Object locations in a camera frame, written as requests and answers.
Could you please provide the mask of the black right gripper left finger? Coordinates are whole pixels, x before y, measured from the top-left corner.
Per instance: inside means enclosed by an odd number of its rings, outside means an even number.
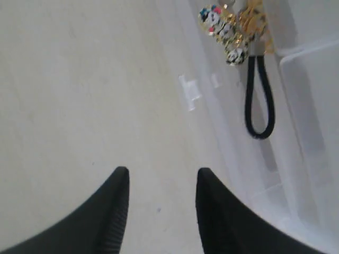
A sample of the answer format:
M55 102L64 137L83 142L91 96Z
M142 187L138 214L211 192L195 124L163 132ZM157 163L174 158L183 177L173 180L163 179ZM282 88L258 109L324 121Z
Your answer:
M120 253L129 194L129 170L117 167L75 211L3 253Z

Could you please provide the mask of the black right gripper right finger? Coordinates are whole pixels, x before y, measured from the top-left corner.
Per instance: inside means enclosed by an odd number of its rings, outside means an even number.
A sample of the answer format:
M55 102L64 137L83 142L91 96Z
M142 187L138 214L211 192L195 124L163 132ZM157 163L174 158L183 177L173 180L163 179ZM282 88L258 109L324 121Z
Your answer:
M253 212L210 168L198 170L195 207L204 253L321 253Z

